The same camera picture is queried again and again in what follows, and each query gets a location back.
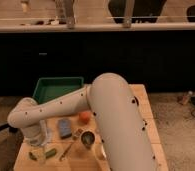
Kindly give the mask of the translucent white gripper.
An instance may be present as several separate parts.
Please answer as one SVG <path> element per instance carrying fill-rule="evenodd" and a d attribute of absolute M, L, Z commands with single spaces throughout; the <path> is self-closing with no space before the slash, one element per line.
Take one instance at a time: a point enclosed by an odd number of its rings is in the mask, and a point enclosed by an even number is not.
<path fill-rule="evenodd" d="M 23 129 L 24 140 L 31 146 L 42 146 L 46 143 L 48 131 L 44 120 Z"/>

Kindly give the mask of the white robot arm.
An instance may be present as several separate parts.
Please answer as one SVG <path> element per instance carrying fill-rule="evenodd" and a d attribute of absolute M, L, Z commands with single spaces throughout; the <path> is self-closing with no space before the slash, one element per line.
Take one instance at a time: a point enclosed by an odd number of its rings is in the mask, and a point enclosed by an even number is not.
<path fill-rule="evenodd" d="M 40 137 L 40 122 L 90 110 L 96 120 L 110 171 L 157 171 L 157 161 L 137 100 L 128 82 L 104 73 L 86 85 L 43 104 L 23 98 L 7 122 L 28 139 Z"/>

